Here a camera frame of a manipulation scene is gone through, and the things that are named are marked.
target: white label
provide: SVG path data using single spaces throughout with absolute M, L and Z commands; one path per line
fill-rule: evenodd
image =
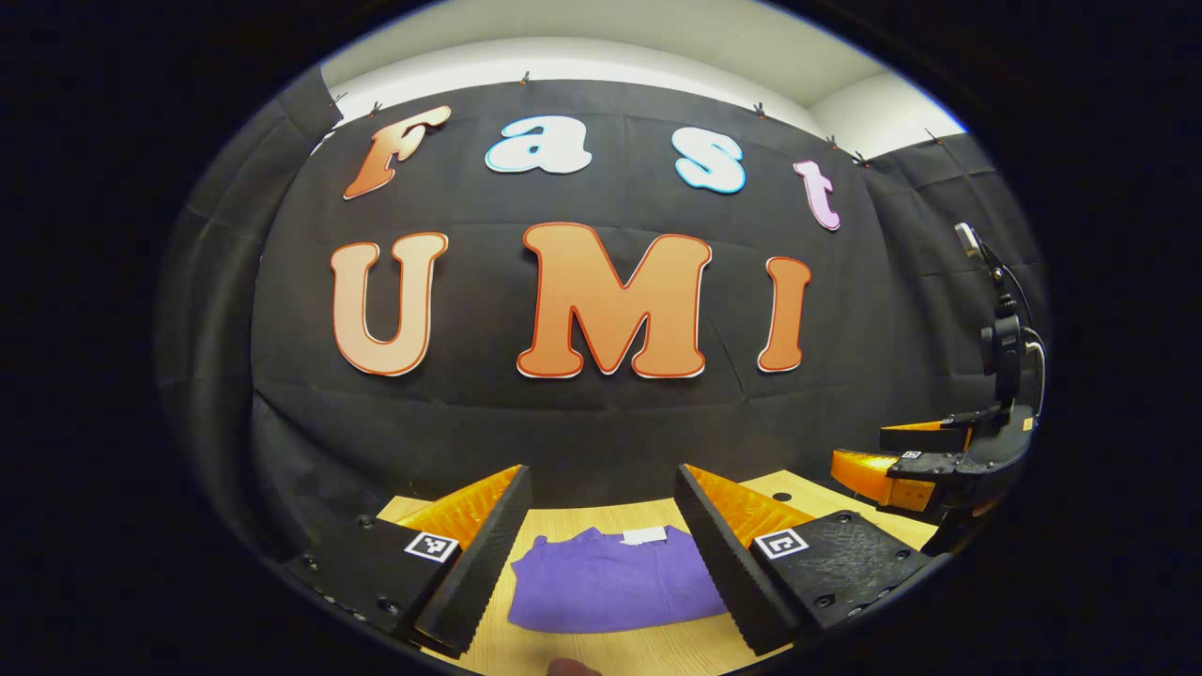
M 668 533 L 662 526 L 655 526 L 654 528 L 639 528 L 637 530 L 623 530 L 621 544 L 623 545 L 642 545 L 643 542 L 656 542 L 659 540 L 667 540 Z
M 413 541 L 405 547 L 405 551 L 413 556 L 442 563 L 458 546 L 459 541 L 452 538 L 419 533 L 416 538 L 413 538 Z
M 780 558 L 809 548 L 805 540 L 792 530 L 778 530 L 776 533 L 760 535 L 755 539 L 755 542 L 760 545 L 760 550 L 768 558 Z

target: black fabric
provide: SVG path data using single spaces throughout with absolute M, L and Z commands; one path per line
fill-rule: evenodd
M 251 304 L 272 219 L 309 153 L 341 114 L 316 67 L 268 101 L 189 196 L 162 260 L 156 384 L 214 509 L 256 551 L 282 556 L 248 452 Z
M 383 188 L 341 192 L 381 126 L 447 105 L 451 118 Z M 520 118 L 566 114 L 588 128 L 591 164 L 567 176 L 500 174 L 483 161 Z M 677 174 L 672 132 L 701 126 L 743 148 L 745 188 L 720 195 Z M 810 214 L 792 164 L 816 160 L 834 188 L 838 232 Z M 834 445 L 875 447 L 885 390 L 864 355 L 888 348 L 888 267 L 859 171 L 823 141 L 750 111 L 679 91 L 606 82 L 498 84 L 406 102 L 353 120 L 317 149 L 280 208 L 263 250 L 254 309 L 255 389 L 268 411 L 303 428 L 364 486 L 433 499 L 516 463 L 531 467 L 535 506 L 582 506 L 666 497 L 673 467 L 690 462 L 736 480 L 789 468 L 829 479 Z M 713 248 L 701 290 L 698 343 L 706 370 L 647 380 L 630 368 L 642 334 L 613 375 L 591 356 L 569 380 L 534 380 L 516 367 L 530 346 L 537 259 L 529 226 L 566 220 L 599 232 L 626 279 L 660 233 Z M 450 247 L 434 269 L 429 351 L 413 372 L 368 375 L 338 351 L 331 326 L 329 256 L 352 242 L 383 253 L 369 273 L 368 327 L 397 326 L 399 263 L 392 243 L 438 231 Z M 772 314 L 772 256 L 804 261 L 802 366 L 756 367 Z M 588 355 L 578 327 L 573 346 Z M 292 441 L 256 435 L 258 457 Z M 269 449 L 269 446 L 284 446 Z M 340 508 L 310 499 L 294 475 L 261 480 L 304 522 Z
M 1047 281 L 1030 224 L 984 150 L 966 134 L 873 158 L 863 176 L 888 251 L 898 310 L 897 358 L 882 364 L 891 384 L 882 425 L 987 408 L 994 378 L 982 370 L 980 330 L 992 326 L 996 296 L 988 272 L 965 255 L 953 226 L 971 225 L 1013 271 L 1051 351 Z M 1037 397 L 1037 373 L 1028 363 L 1020 399 Z
M 861 167 L 813 135 L 736 106 L 565 81 L 410 101 L 350 121 L 308 156 L 337 108 L 314 95 L 305 113 L 291 113 L 282 102 L 296 91 L 248 123 L 197 186 L 163 284 L 165 297 L 188 301 L 161 313 L 168 409 L 219 509 L 260 550 L 293 553 L 394 494 L 434 499 L 518 463 L 531 467 L 536 508 L 664 498 L 682 462 L 733 480 L 790 469 L 849 494 L 829 476 L 832 449 L 873 451 L 882 425 L 992 399 L 977 332 L 993 291 L 959 248 L 951 226 L 960 220 L 1023 278 L 1037 319 L 1046 315 L 1034 239 L 966 136 Z M 451 118 L 393 164 L 391 183 L 343 198 L 373 134 L 440 105 Z M 483 156 L 501 128 L 538 114 L 582 120 L 591 164 L 567 176 L 488 170 Z M 739 192 L 679 178 L 671 136 L 682 126 L 739 143 L 748 177 Z M 832 182 L 837 232 L 811 215 L 792 171 L 801 160 L 817 161 Z M 704 373 L 635 374 L 641 330 L 618 372 L 603 375 L 578 326 L 579 375 L 518 373 L 537 279 L 522 233 L 557 220 L 594 227 L 623 279 L 660 233 L 710 244 L 698 324 Z M 399 263 L 387 251 L 423 231 L 450 239 L 435 263 L 426 360 L 399 378 L 364 374 L 334 344 L 329 256 L 353 242 L 381 248 L 367 321 L 391 337 Z M 803 362 L 768 374 L 756 358 L 768 337 L 772 256 L 805 262 L 813 280 Z

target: ceiling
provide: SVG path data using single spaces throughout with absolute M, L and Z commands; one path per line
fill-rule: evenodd
M 811 106 L 888 72 L 856 48 L 754 0 L 445 0 L 385 26 L 322 65 L 329 87 L 472 42 L 587 37 L 700 61 Z

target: purple cloth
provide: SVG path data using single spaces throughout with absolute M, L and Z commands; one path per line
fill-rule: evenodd
M 726 612 L 688 533 L 623 545 L 623 535 L 589 528 L 571 540 L 545 535 L 513 562 L 518 585 L 510 622 L 535 631 L 625 631 Z

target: orange letter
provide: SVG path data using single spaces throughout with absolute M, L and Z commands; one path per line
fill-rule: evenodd
M 760 369 L 767 372 L 793 370 L 802 363 L 797 339 L 802 333 L 802 301 L 810 283 L 810 268 L 793 259 L 768 259 L 772 278 L 772 326 L 768 346 L 760 352 Z
M 413 150 L 417 150 L 417 144 L 422 142 L 422 137 L 426 136 L 426 128 L 422 125 L 438 126 L 447 121 L 450 117 L 451 108 L 439 106 L 433 111 L 426 111 L 409 119 L 389 124 L 375 132 L 375 136 L 371 137 L 371 149 L 368 150 L 368 159 L 363 160 L 363 166 L 359 167 L 359 176 L 355 178 L 355 183 L 346 186 L 343 198 L 353 200 L 392 180 L 393 174 L 397 173 L 388 166 L 393 155 L 397 156 L 398 162 L 409 159 L 413 154 Z
M 368 269 L 380 257 L 371 243 L 347 244 L 334 251 L 334 342 L 355 368 L 376 375 L 400 375 L 422 363 L 430 339 L 430 283 L 434 259 L 447 250 L 441 232 L 419 232 L 397 239 L 392 257 L 400 261 L 400 315 L 387 343 L 368 332 Z
M 692 378 L 706 368 L 697 350 L 701 272 L 709 244 L 662 235 L 623 284 L 596 231 L 576 223 L 543 223 L 522 241 L 538 255 L 534 344 L 518 356 L 530 378 L 571 378 L 584 368 L 572 349 L 572 315 L 601 373 L 618 370 L 647 320 L 643 349 L 631 360 L 643 378 Z

